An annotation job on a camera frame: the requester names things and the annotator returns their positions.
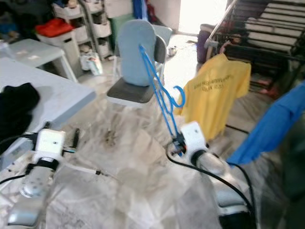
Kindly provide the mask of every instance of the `gray chair seat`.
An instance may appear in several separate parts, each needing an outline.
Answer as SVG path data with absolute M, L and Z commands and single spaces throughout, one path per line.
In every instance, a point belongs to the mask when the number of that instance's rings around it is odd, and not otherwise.
M 142 87 L 129 84 L 126 83 L 123 78 L 120 78 L 107 92 L 107 98 L 113 103 L 122 104 L 122 102 L 125 100 L 127 103 L 129 101 L 131 103 L 137 103 L 139 106 L 141 106 L 141 104 L 144 105 L 148 103 L 152 96 L 153 87 Z

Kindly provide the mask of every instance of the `black cloth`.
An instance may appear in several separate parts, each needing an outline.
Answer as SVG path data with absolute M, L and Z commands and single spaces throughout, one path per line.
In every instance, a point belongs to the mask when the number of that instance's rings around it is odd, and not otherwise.
M 32 120 L 32 110 L 40 100 L 38 91 L 25 83 L 18 87 L 6 86 L 0 93 L 0 141 L 22 135 Z M 0 145 L 2 154 L 15 139 Z

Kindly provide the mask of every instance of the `tiled floor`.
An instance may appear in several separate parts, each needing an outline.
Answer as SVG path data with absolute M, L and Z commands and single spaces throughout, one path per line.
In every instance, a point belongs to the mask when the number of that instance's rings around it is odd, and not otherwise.
M 170 42 L 177 45 L 178 53 L 168 60 L 164 76 L 165 87 L 175 98 L 178 94 L 172 90 L 173 86 L 183 87 L 196 75 L 196 49 L 187 43 L 189 39 L 193 38 L 176 35 Z M 121 115 L 106 115 L 109 104 L 105 93 L 112 82 L 112 62 L 105 62 L 103 68 L 104 76 L 85 75 L 79 79 L 96 90 L 97 98 L 63 130 L 71 137 L 75 128 L 82 129 L 79 150 L 70 162 L 102 168 L 115 178 L 94 177 L 63 168 L 49 200 L 46 228 L 219 229 L 208 180 L 201 179 L 195 171 L 171 164 L 164 155 L 163 145 L 170 135 L 161 112 L 153 110 L 156 102 L 141 112 L 124 109 Z M 262 95 L 248 94 L 236 100 L 228 123 L 251 130 L 270 102 Z M 135 117 L 151 114 L 157 116 L 154 129 L 148 123 L 139 124 Z M 114 146 L 105 142 L 109 120 L 116 132 Z M 176 117 L 176 121 L 178 126 L 183 124 L 181 117 Z M 223 136 L 212 142 L 211 148 L 217 154 L 227 155 L 245 137 L 244 133 L 227 128 Z M 278 188 L 277 174 L 272 183 L 265 179 L 271 173 L 272 162 L 266 157 L 246 169 L 254 183 L 262 228 L 273 229 L 282 216 L 285 198 Z M 15 184 L 10 192 L 17 192 L 17 187 Z M 267 216 L 262 215 L 264 209 L 270 209 Z

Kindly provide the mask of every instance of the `yellow t-shirt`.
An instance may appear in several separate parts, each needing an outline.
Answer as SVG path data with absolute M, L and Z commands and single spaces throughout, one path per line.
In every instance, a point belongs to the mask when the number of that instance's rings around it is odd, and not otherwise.
M 213 139 L 224 130 L 234 99 L 247 94 L 250 75 L 249 63 L 214 56 L 184 87 L 186 103 L 175 114 L 183 115 L 187 123 L 197 121 L 205 138 Z

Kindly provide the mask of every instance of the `white table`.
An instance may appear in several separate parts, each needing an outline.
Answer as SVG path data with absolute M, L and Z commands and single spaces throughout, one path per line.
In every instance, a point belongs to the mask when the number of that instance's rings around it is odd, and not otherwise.
M 46 71 L 24 65 L 10 58 L 0 58 L 0 91 L 3 87 L 30 82 L 41 99 L 33 110 L 33 120 L 27 132 L 38 132 L 46 121 L 60 128 L 75 113 L 92 101 L 96 94 L 91 88 Z M 0 156 L 0 171 L 31 148 L 29 140 L 18 139 Z
M 59 47 L 38 42 L 32 39 L 26 39 L 11 44 L 10 49 L 17 61 L 34 68 L 59 59 L 68 79 L 74 82 L 78 82 L 65 56 L 65 52 Z M 0 52 L 0 58 L 1 57 L 4 57 L 4 53 Z

